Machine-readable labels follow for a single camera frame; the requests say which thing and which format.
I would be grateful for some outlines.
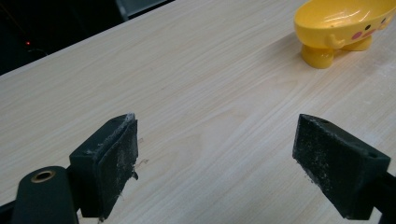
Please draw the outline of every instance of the dark background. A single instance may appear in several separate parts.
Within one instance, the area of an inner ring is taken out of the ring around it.
[[[0,0],[0,76],[169,2]]]

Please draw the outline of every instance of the pink cheek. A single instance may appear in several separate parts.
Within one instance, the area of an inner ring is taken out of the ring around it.
[[[362,34],[362,32],[357,32],[356,34],[354,34],[352,36],[352,39],[357,39],[357,38],[361,37],[361,34]]]

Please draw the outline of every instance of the clamp jaw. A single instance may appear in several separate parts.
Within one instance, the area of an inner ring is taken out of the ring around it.
[[[292,156],[342,217],[396,223],[396,178],[390,157],[325,119],[300,115]]]
[[[0,207],[1,223],[78,223],[108,218],[125,183],[137,179],[137,120],[126,114],[109,120],[69,157],[70,166],[49,166],[25,176],[17,199]]]

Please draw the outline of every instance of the yellow toy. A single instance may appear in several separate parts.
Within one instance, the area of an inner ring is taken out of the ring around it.
[[[371,34],[387,27],[395,12],[396,0],[310,0],[294,16],[303,59],[327,68],[336,49],[368,49]]]

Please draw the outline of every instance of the light wood grain surface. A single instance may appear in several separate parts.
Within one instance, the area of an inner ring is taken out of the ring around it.
[[[396,22],[318,70],[293,31],[303,2],[176,0],[1,76],[0,204],[135,112],[140,178],[106,223],[377,223],[342,219],[291,151],[305,113],[396,158]]]

